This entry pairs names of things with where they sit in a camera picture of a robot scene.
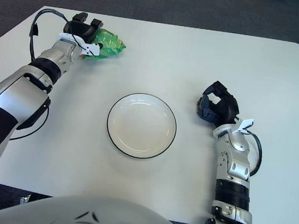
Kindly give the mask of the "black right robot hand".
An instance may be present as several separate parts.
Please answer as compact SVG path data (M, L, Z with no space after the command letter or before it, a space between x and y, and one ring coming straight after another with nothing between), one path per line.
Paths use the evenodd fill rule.
M219 102L214 104L209 99L209 94L220 98ZM197 114L201 119L218 127L223 124L234 124L239 108L233 95L220 81L216 81L202 93L202 97L197 102Z

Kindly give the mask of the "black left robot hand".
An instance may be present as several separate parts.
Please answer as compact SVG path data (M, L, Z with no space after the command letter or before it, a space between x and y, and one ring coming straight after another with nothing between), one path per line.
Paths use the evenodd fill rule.
M93 19L90 24L85 23L88 14L80 12L73 16L72 20L64 26L64 33L73 34L82 38L87 44L90 44L96 38L97 32L103 26L101 20Z

